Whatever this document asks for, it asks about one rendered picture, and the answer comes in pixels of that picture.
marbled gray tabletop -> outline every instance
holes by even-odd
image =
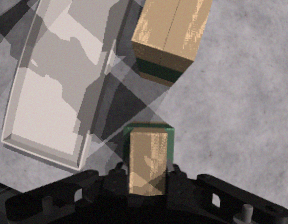
[[[0,0],[0,15],[18,2]],[[143,4],[132,4],[84,169],[105,175],[122,160],[129,122],[164,121],[175,128],[174,163],[189,178],[208,173],[288,208],[288,0],[213,0],[196,60],[171,88],[137,74],[130,39]],[[0,138],[31,7],[0,34]],[[25,192],[72,174],[0,141],[7,186]]]

wood grain texture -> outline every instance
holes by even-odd
[[[160,65],[184,72],[195,60],[212,0],[180,0]]]
[[[165,194],[167,140],[164,128],[134,128],[130,133],[130,194]]]
[[[132,37],[137,58],[160,63],[179,1],[146,0]]]

concrete floor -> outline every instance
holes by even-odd
[[[0,0],[0,14],[17,2]],[[84,169],[105,175],[121,161],[125,124],[165,121],[175,127],[174,163],[189,178],[208,173],[288,208],[288,0],[213,0],[196,60],[171,88],[131,69],[130,38],[143,4],[132,5]],[[0,137],[32,16],[0,34]],[[7,186],[24,192],[72,174],[0,142]]]

tray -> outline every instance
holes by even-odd
[[[17,65],[1,141],[81,170],[129,0],[40,0]]]

gray surface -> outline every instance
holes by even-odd
[[[170,89],[130,69],[138,9],[122,38],[125,58],[108,76],[85,169],[104,175],[121,160],[124,122],[163,120],[175,127],[174,163],[190,178],[209,173],[288,208],[288,1],[213,0],[196,61]],[[21,47],[29,16],[9,34],[12,46]],[[0,136],[17,62],[10,47],[0,44]],[[0,182],[12,188],[28,191],[71,174],[0,142]]]

